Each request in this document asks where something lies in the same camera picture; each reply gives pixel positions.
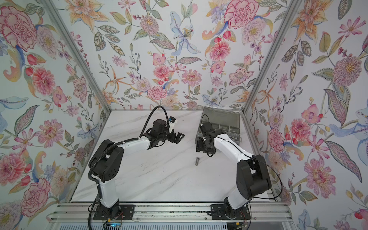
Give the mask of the silver bolt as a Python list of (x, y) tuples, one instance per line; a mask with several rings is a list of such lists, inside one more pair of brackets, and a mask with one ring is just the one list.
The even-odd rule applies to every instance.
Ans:
[(196, 159), (195, 159), (195, 166), (198, 166), (199, 160), (200, 160), (200, 158), (196, 157)]

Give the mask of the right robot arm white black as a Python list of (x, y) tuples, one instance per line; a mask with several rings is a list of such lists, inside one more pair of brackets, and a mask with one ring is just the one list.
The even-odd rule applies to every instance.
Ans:
[(224, 199), (228, 211), (242, 208), (252, 198), (271, 188), (268, 165), (263, 156), (251, 156), (221, 129), (213, 128), (210, 122), (201, 123), (199, 128), (203, 137), (196, 143), (196, 152), (214, 155), (220, 151), (235, 163), (237, 189)]

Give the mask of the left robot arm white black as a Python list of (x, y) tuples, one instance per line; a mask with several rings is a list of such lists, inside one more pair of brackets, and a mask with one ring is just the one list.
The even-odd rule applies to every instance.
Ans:
[(88, 178), (96, 183), (97, 200), (104, 208), (110, 209), (119, 204), (115, 177), (119, 172), (123, 156), (153, 149), (165, 141), (180, 143), (185, 135), (174, 132), (175, 124), (174, 117), (169, 117), (167, 121), (157, 119), (153, 122), (152, 128), (141, 137), (120, 142), (105, 140), (101, 143), (89, 161)]

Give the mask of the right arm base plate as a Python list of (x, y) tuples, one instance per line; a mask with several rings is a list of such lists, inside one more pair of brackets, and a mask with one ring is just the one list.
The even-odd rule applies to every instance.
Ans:
[(250, 220), (251, 213), (248, 206), (242, 206), (238, 209), (232, 209), (227, 204), (212, 204), (208, 215), (213, 220)]

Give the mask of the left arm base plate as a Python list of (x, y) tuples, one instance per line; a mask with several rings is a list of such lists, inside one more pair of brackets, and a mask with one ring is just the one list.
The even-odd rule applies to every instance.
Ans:
[(115, 205), (106, 208), (99, 204), (96, 208), (93, 220), (132, 220), (135, 205)]

